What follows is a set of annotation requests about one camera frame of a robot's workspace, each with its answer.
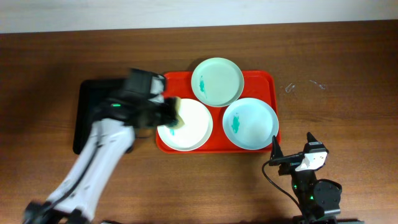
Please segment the light blue plate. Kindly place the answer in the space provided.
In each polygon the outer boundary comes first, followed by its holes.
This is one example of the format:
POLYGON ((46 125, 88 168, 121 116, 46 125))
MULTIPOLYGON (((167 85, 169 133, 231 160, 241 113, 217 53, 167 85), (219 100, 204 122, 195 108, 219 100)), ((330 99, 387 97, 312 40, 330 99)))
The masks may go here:
POLYGON ((226 137, 249 151, 264 149, 279 133, 279 120, 274 109, 256 98, 242 98, 231 103, 222 119, 226 137))

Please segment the green yellow sponge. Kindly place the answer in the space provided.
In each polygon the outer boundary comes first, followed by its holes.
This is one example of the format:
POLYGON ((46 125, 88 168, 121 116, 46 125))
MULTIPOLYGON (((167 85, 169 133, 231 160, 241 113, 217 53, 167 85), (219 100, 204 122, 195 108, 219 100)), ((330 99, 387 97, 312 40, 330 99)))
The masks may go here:
POLYGON ((167 127, 169 129, 179 129, 185 125, 185 122, 183 121, 183 119, 180 115, 182 99, 175 96, 175 97, 169 98, 169 100, 170 100, 170 105, 174 111, 174 118, 173 118, 172 122, 167 125, 167 127))

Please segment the cream white plate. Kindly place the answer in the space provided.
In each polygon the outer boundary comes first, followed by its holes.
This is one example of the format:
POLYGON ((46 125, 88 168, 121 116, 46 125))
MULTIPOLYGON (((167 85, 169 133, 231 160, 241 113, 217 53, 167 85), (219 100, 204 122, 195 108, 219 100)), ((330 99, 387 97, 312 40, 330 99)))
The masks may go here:
POLYGON ((198 149, 211 136, 213 119, 208 108, 197 100, 182 99, 180 115, 185 125, 179 129, 159 126, 157 134, 168 147, 177 151, 198 149))

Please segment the mint green plate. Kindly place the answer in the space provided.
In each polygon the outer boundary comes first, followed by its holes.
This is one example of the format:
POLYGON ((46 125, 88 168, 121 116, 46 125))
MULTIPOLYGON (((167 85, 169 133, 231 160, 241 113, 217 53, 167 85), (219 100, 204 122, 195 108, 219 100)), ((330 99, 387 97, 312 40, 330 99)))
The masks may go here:
POLYGON ((194 69, 191 88, 196 98, 205 105, 228 106, 243 93, 243 72, 226 58, 209 58, 194 69))

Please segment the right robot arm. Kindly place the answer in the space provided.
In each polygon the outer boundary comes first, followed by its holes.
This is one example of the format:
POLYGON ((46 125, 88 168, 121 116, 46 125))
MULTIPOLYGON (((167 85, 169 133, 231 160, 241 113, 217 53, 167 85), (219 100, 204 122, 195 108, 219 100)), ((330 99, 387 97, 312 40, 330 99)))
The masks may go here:
POLYGON ((272 137, 272 150, 269 166, 277 166, 278 174, 289 175, 294 196, 277 187, 294 201, 301 214, 294 216, 294 223, 336 223, 336 216, 341 213, 340 200, 342 186, 328 179, 317 179, 315 172, 326 162, 329 150, 307 133, 307 143, 303 151, 285 156, 275 136, 272 137))

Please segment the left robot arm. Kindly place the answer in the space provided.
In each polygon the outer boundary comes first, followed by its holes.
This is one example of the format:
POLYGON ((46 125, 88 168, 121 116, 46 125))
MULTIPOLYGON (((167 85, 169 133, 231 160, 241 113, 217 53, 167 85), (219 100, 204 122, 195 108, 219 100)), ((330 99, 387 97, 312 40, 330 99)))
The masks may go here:
POLYGON ((30 202, 23 223, 91 223, 102 191, 135 130, 178 124, 177 97, 165 98, 163 74, 132 68, 121 86, 89 113, 90 132, 78 159, 44 203, 30 202))

